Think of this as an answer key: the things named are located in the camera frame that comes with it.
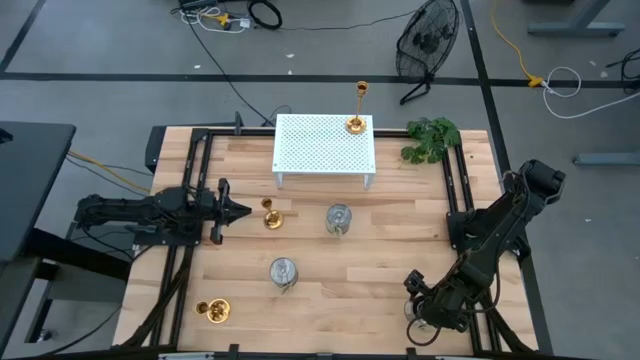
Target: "fan stand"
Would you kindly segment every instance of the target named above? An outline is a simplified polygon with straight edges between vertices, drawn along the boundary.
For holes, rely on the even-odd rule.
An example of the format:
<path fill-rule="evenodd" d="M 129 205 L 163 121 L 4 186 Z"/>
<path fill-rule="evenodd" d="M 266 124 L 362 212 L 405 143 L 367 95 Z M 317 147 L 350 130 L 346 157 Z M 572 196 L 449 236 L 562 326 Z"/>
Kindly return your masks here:
<path fill-rule="evenodd" d="M 411 101 L 413 99 L 417 99 L 417 98 L 419 98 L 419 97 L 421 97 L 423 95 L 428 94 L 429 91 L 431 90 L 431 82 L 432 81 L 433 81 L 433 75 L 428 74 L 427 76 L 425 76 L 422 79 L 422 81 L 416 87 L 414 87 L 411 91 L 409 91 L 407 93 L 407 95 L 403 96 L 402 99 L 400 99 L 400 105 L 404 105 L 404 104 L 406 104 L 407 102 L 409 102 L 409 101 Z M 421 92 L 421 93 L 419 93 L 419 94 L 413 95 L 413 93 L 418 91 L 418 89 L 420 89 L 420 87 L 422 85 L 425 86 L 426 90 Z"/>

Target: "potted plant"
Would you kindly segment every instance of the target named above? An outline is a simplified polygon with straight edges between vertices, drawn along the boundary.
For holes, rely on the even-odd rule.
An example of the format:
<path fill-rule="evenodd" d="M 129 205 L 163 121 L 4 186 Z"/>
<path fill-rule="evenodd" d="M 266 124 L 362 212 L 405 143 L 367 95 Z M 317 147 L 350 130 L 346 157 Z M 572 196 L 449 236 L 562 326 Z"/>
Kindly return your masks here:
<path fill-rule="evenodd" d="M 407 132 L 416 140 L 416 144 L 404 147 L 400 155 L 412 164 L 422 164 L 425 160 L 429 164 L 437 163 L 442 160 L 447 148 L 461 143 L 458 128 L 444 117 L 435 120 L 423 117 L 409 121 Z"/>

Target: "wooden tabletop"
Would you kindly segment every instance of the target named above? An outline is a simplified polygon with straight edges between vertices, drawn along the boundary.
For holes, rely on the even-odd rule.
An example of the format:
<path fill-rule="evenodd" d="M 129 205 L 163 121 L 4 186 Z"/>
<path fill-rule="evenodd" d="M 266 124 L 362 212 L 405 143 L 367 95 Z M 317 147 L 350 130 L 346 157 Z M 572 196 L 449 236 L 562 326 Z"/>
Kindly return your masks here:
<path fill-rule="evenodd" d="M 181 183 L 190 133 L 188 127 L 167 128 L 153 192 Z M 488 135 L 462 131 L 462 141 L 475 205 L 486 207 L 501 195 Z M 407 144 L 408 139 L 376 138 L 377 173 L 369 191 L 361 176 L 322 175 L 288 175 L 277 189 L 272 137 L 215 137 L 207 186 L 215 189 L 218 178 L 226 177 L 232 200 L 252 207 L 253 214 L 224 227 L 221 246 L 208 240 L 211 224 L 205 226 L 191 268 L 179 350 L 227 351 L 237 343 L 242 352 L 404 354 L 413 347 L 405 336 L 408 293 L 402 282 L 418 269 L 429 284 L 436 283 L 456 254 L 445 222 L 442 166 L 403 163 L 400 149 Z M 200 148 L 197 164 L 201 156 Z M 455 161 L 452 167 L 464 209 Z M 265 197 L 285 214 L 278 230 L 262 223 Z M 336 203 L 353 212 L 351 229 L 340 239 L 325 228 L 327 209 Z M 156 302 L 166 253 L 166 247 L 155 247 L 133 264 L 114 344 L 131 336 Z M 299 270 L 298 283 L 284 294 L 269 279 L 269 265 L 278 257 L 290 258 Z M 537 348 L 515 257 L 501 258 L 500 275 L 498 309 L 521 340 Z M 231 304 L 222 324 L 194 311 L 197 302 L 216 298 Z M 173 306 L 165 317 L 164 343 Z M 420 332 L 415 337 L 424 341 L 434 329 Z M 434 344 L 417 351 L 472 353 L 469 334 L 453 330 L 443 330 Z"/>

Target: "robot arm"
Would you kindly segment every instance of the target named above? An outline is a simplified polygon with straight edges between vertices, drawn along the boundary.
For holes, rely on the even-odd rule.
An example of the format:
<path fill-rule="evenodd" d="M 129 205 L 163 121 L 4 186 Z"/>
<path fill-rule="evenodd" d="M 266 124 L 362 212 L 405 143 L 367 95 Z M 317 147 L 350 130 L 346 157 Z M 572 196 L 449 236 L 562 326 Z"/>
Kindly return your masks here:
<path fill-rule="evenodd" d="M 406 309 L 410 326 L 420 322 L 464 332 L 474 312 L 495 308 L 499 293 L 484 310 L 466 310 L 463 305 L 478 303 L 494 276 L 499 278 L 500 256 L 519 240 L 534 216 L 559 200 L 565 178 L 564 173 L 536 160 L 526 162 L 518 173 L 507 175 L 512 176 L 514 186 L 489 208 L 457 217 L 448 214 L 452 246 L 459 251 L 459 257 L 444 278 L 430 288 L 424 276 L 413 270 L 405 280 L 411 296 Z M 414 342 L 409 331 L 407 334 Z"/>
<path fill-rule="evenodd" d="M 219 198 L 209 189 L 187 186 L 164 189 L 142 200 L 105 199 L 91 195 L 78 202 L 74 220 L 82 228 L 109 221 L 133 222 L 145 228 L 136 232 L 139 245 L 198 245 L 204 221 L 214 221 L 211 241 L 222 244 L 221 225 L 251 214 L 251 208 L 229 198 L 229 183 L 220 179 Z"/>

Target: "gold candle holder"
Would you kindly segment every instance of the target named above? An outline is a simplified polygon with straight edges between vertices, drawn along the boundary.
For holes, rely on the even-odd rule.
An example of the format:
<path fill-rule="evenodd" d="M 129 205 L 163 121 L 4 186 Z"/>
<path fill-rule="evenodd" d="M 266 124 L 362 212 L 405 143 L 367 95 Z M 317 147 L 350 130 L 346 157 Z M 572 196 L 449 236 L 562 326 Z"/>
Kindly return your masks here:
<path fill-rule="evenodd" d="M 356 90 L 358 93 L 358 108 L 356 109 L 356 116 L 347 120 L 347 131 L 352 134 L 362 134 L 367 129 L 367 122 L 360 117 L 360 109 L 362 107 L 362 97 L 369 90 L 369 84 L 366 81 L 358 81 Z"/>
<path fill-rule="evenodd" d="M 196 304 L 196 313 L 207 314 L 207 319 L 214 324 L 220 324 L 229 318 L 231 305 L 225 299 L 215 299 L 209 304 L 202 301 Z"/>
<path fill-rule="evenodd" d="M 275 230 L 284 223 L 284 215 L 278 210 L 271 210 L 273 202 L 269 198 L 262 199 L 262 207 L 267 209 L 264 214 L 264 226 L 269 230 Z"/>

